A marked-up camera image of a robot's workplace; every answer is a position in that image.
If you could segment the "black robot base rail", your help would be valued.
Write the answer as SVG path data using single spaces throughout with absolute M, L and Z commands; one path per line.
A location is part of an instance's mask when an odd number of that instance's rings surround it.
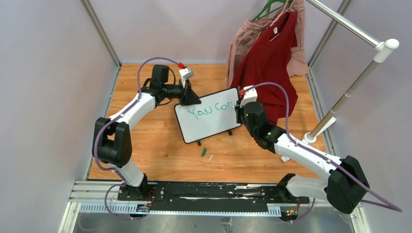
M 303 215 L 312 205 L 308 197 L 293 197 L 271 183 L 168 182 L 148 183 L 146 194 L 110 181 L 76 181 L 70 202 L 80 213 L 112 212 L 132 217 Z

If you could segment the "green marker cap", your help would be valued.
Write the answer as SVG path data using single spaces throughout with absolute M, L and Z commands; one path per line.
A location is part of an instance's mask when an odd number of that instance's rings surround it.
M 204 157 L 205 154 L 206 154 L 206 152 L 207 152 L 207 148 L 203 148 L 202 153 L 201 153 L 201 156 Z

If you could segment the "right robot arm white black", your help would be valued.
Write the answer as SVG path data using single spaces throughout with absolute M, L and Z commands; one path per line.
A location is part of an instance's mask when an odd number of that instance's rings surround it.
M 264 150 L 286 156 L 318 175 L 317 178 L 287 174 L 279 182 L 278 198 L 291 202 L 296 197 L 327 200 L 336 210 L 350 214 L 370 185 L 359 161 L 324 153 L 272 124 L 258 102 L 235 106 L 237 122 L 244 125 L 254 141 Z

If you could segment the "white whiteboard black frame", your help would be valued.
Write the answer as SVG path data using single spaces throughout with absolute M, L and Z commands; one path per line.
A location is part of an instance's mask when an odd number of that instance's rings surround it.
M 201 104 L 174 106 L 184 143 L 198 142 L 240 126 L 233 103 L 239 100 L 236 88 L 225 89 L 200 98 Z

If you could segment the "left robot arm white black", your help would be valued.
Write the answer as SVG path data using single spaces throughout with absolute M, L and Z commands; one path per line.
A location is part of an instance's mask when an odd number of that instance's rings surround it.
M 147 175 L 132 160 L 132 129 L 164 99 L 177 99 L 183 106 L 201 103 L 189 82 L 193 71 L 182 63 L 178 66 L 180 79 L 174 78 L 169 84 L 170 67 L 154 65 L 151 77 L 139 85 L 132 101 L 111 117 L 100 117 L 95 122 L 92 146 L 95 163 L 101 170 L 115 172 L 123 181 L 120 190 L 136 200 L 146 199 L 151 192 Z

